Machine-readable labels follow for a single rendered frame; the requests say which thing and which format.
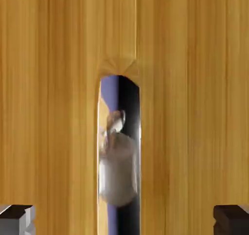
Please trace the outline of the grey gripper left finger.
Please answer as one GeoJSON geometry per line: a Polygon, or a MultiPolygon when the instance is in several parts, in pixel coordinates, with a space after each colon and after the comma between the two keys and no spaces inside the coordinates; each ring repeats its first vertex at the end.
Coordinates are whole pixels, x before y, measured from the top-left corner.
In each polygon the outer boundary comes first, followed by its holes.
{"type": "Polygon", "coordinates": [[[33,205],[0,205],[0,235],[36,235],[33,205]]]}

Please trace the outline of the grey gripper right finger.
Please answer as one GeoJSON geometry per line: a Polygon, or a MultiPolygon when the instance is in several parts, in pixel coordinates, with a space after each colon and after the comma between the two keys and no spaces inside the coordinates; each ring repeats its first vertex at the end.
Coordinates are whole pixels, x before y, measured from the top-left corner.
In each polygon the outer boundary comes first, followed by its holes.
{"type": "Polygon", "coordinates": [[[241,206],[216,205],[213,217],[213,235],[249,235],[249,211],[241,206]]]}

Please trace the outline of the light wood drawer front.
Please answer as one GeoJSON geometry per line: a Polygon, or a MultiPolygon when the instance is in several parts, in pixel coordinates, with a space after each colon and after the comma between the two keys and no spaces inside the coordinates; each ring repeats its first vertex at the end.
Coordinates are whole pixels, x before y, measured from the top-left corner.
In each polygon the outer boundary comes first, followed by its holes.
{"type": "Polygon", "coordinates": [[[249,0],[0,0],[0,204],[99,235],[102,77],[140,88],[142,235],[249,205],[249,0]]]}

